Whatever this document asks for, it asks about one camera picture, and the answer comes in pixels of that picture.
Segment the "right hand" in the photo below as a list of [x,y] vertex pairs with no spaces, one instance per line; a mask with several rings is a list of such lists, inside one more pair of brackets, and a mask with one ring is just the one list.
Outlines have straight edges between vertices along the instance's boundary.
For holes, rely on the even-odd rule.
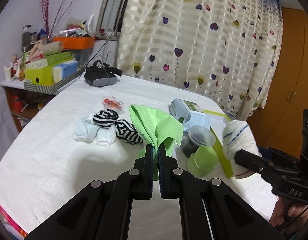
[[276,227],[277,225],[281,225],[284,222],[285,215],[288,215],[291,218],[295,218],[300,214],[302,215],[292,225],[285,228],[285,233],[297,232],[304,226],[308,219],[308,205],[294,204],[287,211],[283,198],[280,198],[275,204],[269,223]]

